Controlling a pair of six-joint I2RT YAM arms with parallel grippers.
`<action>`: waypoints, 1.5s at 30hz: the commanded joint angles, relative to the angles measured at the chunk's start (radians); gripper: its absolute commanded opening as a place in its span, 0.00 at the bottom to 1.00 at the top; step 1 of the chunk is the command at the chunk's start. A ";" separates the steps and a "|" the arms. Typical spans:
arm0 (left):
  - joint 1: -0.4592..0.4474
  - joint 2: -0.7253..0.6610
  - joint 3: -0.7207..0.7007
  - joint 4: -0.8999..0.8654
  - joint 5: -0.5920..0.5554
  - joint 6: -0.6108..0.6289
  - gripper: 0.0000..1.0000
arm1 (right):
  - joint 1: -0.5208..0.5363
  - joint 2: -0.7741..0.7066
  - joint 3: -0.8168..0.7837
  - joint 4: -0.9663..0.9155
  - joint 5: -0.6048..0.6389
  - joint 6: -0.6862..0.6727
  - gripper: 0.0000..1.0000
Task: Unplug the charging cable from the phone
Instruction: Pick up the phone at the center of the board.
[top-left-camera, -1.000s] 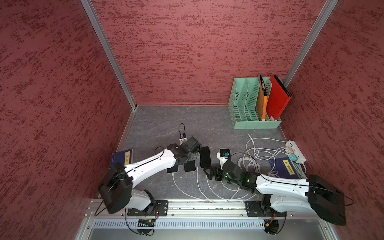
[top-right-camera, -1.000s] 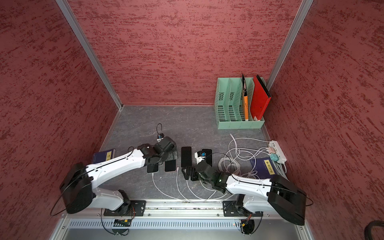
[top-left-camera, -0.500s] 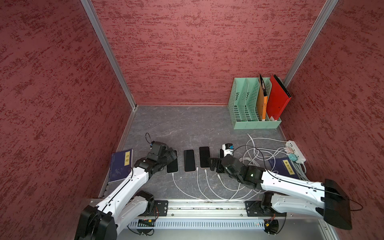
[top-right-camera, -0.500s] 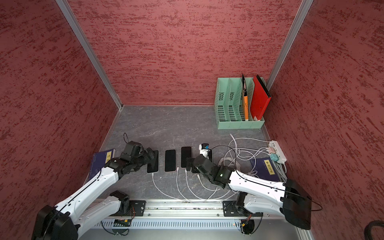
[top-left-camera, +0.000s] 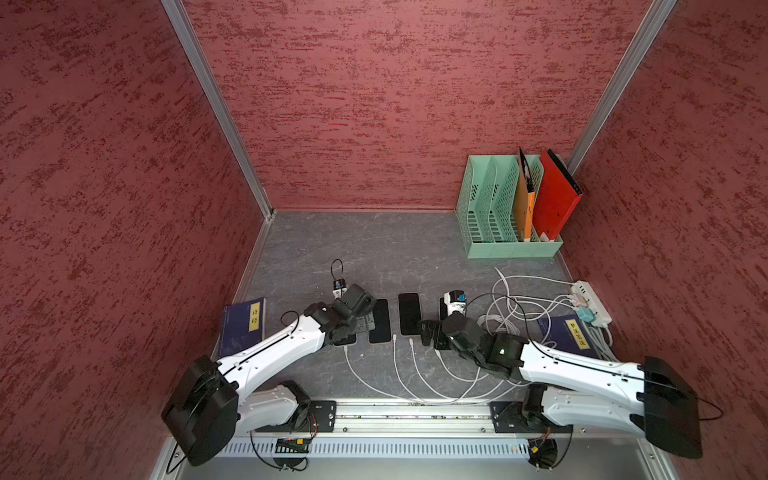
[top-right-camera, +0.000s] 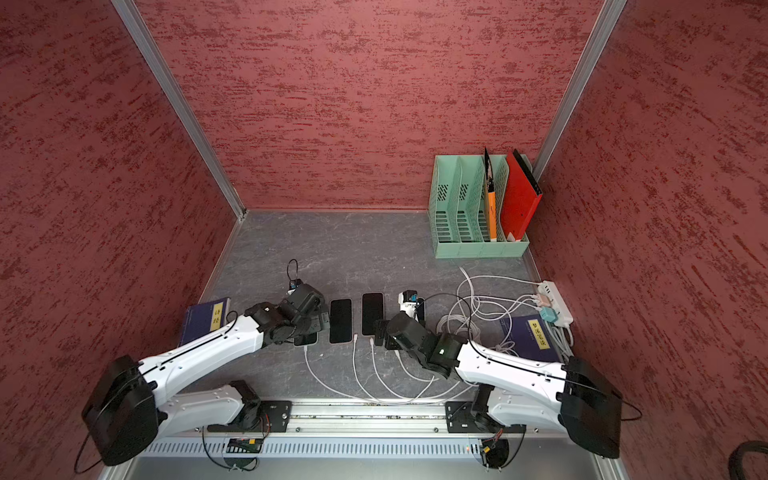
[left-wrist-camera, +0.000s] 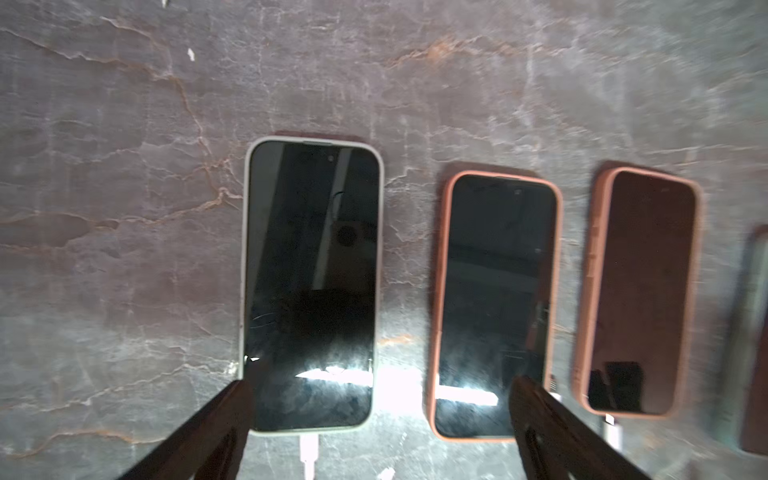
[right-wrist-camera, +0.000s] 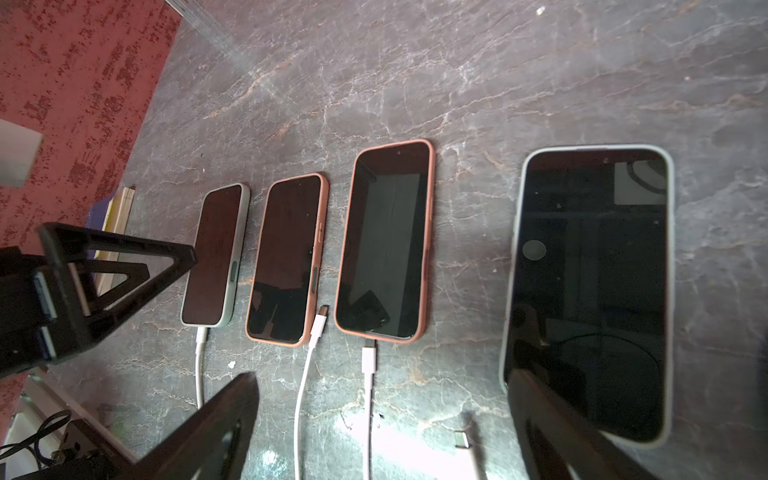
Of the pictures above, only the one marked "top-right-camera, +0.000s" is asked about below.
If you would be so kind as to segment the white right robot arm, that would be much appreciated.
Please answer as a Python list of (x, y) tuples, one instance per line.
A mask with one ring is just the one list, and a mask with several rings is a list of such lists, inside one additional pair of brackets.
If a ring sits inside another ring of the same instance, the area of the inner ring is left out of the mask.
[(403, 311), (385, 323), (385, 332), (424, 369), (476, 384), (471, 411), (483, 429), (553, 427), (593, 454), (620, 457), (623, 396), (587, 361), (502, 354), (457, 335), (436, 335)]

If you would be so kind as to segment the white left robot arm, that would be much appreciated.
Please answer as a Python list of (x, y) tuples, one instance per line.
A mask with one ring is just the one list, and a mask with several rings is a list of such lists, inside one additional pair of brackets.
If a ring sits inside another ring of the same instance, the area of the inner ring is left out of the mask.
[(106, 367), (82, 411), (88, 438), (106, 466), (142, 453), (155, 440), (198, 427), (268, 432), (270, 418), (243, 380), (197, 393), (186, 387), (243, 356), (291, 343), (329, 326), (323, 294), (299, 283), (279, 303), (260, 302), (203, 337), (140, 361)]

